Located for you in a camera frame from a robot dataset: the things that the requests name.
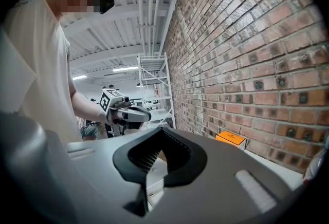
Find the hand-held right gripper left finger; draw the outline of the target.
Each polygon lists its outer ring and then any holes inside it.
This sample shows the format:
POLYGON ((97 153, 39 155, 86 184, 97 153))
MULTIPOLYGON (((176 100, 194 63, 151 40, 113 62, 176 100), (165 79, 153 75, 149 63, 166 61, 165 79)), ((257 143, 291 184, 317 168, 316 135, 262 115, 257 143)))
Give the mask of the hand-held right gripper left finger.
POLYGON ((125 180, 113 163, 117 149, 139 140, 152 129, 104 140, 70 143, 66 146, 72 162, 103 202, 95 205, 105 211, 108 223, 159 223, 150 211, 164 194, 165 161, 155 155, 141 184, 125 180))

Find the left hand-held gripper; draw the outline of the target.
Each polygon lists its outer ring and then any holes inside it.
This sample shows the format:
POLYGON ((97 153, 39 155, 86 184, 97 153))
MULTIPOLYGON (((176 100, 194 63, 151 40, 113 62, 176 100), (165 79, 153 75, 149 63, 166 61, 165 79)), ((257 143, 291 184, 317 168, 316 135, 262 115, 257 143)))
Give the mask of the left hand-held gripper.
POLYGON ((151 120, 151 113, 131 103, 128 96, 115 89, 103 88, 99 102, 106 116, 108 136, 123 136, 127 130, 138 130, 151 120))

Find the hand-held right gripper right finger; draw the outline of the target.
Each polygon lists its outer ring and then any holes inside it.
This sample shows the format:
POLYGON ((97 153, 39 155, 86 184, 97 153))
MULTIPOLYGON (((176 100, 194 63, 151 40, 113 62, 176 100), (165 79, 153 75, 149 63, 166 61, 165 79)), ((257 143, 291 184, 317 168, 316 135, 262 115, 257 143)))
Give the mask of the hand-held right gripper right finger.
POLYGON ((297 198, 275 172, 227 143, 171 130, 201 146, 203 172, 189 185, 164 188, 148 223, 283 223, 297 198))

